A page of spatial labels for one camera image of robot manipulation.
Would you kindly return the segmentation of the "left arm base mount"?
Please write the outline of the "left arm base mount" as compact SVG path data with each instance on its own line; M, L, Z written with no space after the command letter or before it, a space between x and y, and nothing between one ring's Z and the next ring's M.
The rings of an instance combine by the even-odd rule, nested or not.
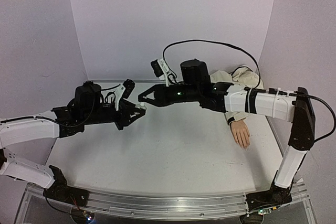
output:
M89 191L69 186L61 169L52 165L49 165L49 168L53 173L54 182L49 188L44 189L43 196L46 196L47 199L85 207L88 202Z

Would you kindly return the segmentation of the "white nail polish bottle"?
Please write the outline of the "white nail polish bottle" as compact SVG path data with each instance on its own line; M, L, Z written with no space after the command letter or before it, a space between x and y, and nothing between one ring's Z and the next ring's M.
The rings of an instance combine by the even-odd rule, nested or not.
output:
M138 107L139 107L140 109L146 110L146 106L145 106L145 103L144 103L144 102L140 102L140 103L138 103Z

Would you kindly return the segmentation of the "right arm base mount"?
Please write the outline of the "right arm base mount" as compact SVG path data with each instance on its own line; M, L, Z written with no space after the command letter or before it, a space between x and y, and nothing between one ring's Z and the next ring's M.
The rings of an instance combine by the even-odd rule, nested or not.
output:
M273 179L270 188L264 191L258 191L254 193L248 193L246 195L246 203L249 214L260 212L261 210L279 208L284 204L292 202L291 189L293 180L290 186L282 188L275 185L275 179Z

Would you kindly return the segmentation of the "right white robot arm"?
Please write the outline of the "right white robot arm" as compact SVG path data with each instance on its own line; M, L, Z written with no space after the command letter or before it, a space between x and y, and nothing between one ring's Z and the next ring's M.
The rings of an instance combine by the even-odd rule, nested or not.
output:
M151 62L154 73L164 84L156 84L138 96L138 101L156 107L198 102L201 108L216 112L246 112L264 115L292 124L288 147L274 178L279 188L290 187L306 153L313 147L315 115L305 88L296 92L256 89L230 82L212 83L207 65L197 59L181 63L183 82L169 83L166 62Z

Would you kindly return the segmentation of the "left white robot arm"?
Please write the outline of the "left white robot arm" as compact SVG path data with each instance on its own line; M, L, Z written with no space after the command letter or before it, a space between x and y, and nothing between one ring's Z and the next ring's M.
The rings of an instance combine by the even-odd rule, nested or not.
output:
M66 105L39 113L1 120L1 174L49 189L59 201L66 201L71 190L61 170L16 157L7 147L43 138L66 138L82 133L87 125L113 123L119 131L145 116L144 103L128 101L135 83L128 79L103 95L104 89L86 81L75 89Z

